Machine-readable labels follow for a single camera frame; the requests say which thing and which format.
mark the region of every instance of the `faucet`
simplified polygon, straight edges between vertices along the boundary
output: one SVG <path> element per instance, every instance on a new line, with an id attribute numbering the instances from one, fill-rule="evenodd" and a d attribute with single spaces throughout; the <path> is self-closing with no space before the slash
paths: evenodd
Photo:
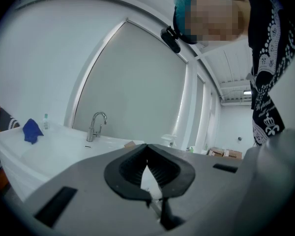
<path id="1" fill-rule="evenodd" d="M 100 131 L 102 130 L 102 125 L 100 125 L 99 131 L 94 133 L 94 124 L 95 124 L 95 119 L 98 115 L 102 115 L 104 118 L 104 124 L 107 124 L 107 117 L 106 114 L 104 112 L 97 112 L 93 118 L 92 118 L 92 123 L 90 124 L 90 127 L 88 128 L 88 137 L 87 137 L 87 141 L 88 142 L 93 142 L 93 138 L 94 135 L 96 137 L 100 137 Z"/>

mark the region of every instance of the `small bottle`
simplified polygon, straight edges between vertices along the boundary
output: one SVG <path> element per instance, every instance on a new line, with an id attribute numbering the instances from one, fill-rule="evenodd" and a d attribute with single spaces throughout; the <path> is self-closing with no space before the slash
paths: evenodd
<path id="1" fill-rule="evenodd" d="M 49 129 L 49 122 L 48 122 L 48 114 L 45 114 L 45 117 L 42 122 L 42 129 L 48 130 Z"/>

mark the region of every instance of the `black plastic part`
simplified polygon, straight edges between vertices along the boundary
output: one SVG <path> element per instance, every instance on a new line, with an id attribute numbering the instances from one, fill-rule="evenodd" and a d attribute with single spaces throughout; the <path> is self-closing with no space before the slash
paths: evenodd
<path id="1" fill-rule="evenodd" d="M 144 156 L 146 144 L 128 152 L 110 162 L 104 171 L 104 178 L 108 186 L 122 198 L 147 201 L 152 197 L 149 192 L 142 190 L 141 180 L 147 160 Z"/>
<path id="2" fill-rule="evenodd" d="M 168 204 L 168 199 L 164 199 L 162 203 L 162 214 L 160 223 L 166 230 L 171 230 L 176 226 L 183 224 L 185 221 L 172 214 L 172 210 Z"/>
<path id="3" fill-rule="evenodd" d="M 172 49 L 174 53 L 180 52 L 180 46 L 178 42 L 175 40 L 173 36 L 171 36 L 167 29 L 161 30 L 161 38 L 164 40 L 164 42 L 169 46 L 169 48 Z"/>
<path id="4" fill-rule="evenodd" d="M 234 166 L 229 166 L 229 165 L 224 165 L 224 164 L 214 164 L 213 168 L 219 169 L 219 170 L 223 170 L 223 171 L 227 171 L 227 172 L 231 172 L 231 173 L 236 173 L 236 171 L 238 170 L 238 167 L 234 167 Z"/>
<path id="5" fill-rule="evenodd" d="M 146 166 L 159 184 L 163 198 L 183 195 L 195 178 L 192 165 L 154 145 L 145 144 L 109 163 L 104 178 L 121 197 L 150 202 L 150 193 L 140 188 Z"/>
<path id="6" fill-rule="evenodd" d="M 52 227 L 77 191 L 77 189 L 71 187 L 63 187 L 35 215 L 35 218 L 46 226 Z"/>
<path id="7" fill-rule="evenodd" d="M 193 166 L 155 145 L 148 145 L 147 152 L 147 166 L 161 187 L 163 198 L 183 195 L 195 179 Z"/>
<path id="8" fill-rule="evenodd" d="M 178 39 L 178 35 L 176 34 L 176 32 L 175 32 L 170 26 L 168 26 L 168 27 L 166 28 L 166 31 L 167 31 L 169 34 L 171 34 L 171 35 L 173 36 L 174 39 Z"/>

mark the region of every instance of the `black slot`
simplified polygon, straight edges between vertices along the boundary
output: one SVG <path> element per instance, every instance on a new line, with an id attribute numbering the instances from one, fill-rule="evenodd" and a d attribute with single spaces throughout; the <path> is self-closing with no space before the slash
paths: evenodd
<path id="1" fill-rule="evenodd" d="M 36 214 L 35 218 L 46 226 L 52 227 L 77 191 L 74 188 L 63 187 Z"/>
<path id="2" fill-rule="evenodd" d="M 223 170 L 223 171 L 227 171 L 227 172 L 231 172 L 231 173 L 236 173 L 236 171 L 238 170 L 238 167 L 234 167 L 234 166 L 229 166 L 229 165 L 224 165 L 224 164 L 214 164 L 213 168 L 219 169 L 219 170 Z"/>

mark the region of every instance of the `ceiling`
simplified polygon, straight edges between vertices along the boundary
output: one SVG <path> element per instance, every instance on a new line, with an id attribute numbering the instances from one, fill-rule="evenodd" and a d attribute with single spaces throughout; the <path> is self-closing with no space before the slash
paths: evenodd
<path id="1" fill-rule="evenodd" d="M 38 0 L 19 0 L 21 8 Z M 173 0 L 120 0 L 140 7 L 165 24 L 172 22 Z M 250 89 L 247 74 L 252 67 L 252 53 L 246 37 L 233 42 L 201 42 L 190 46 L 196 59 L 206 67 L 221 96 L 222 105 L 250 105 L 251 97 L 243 95 Z"/>

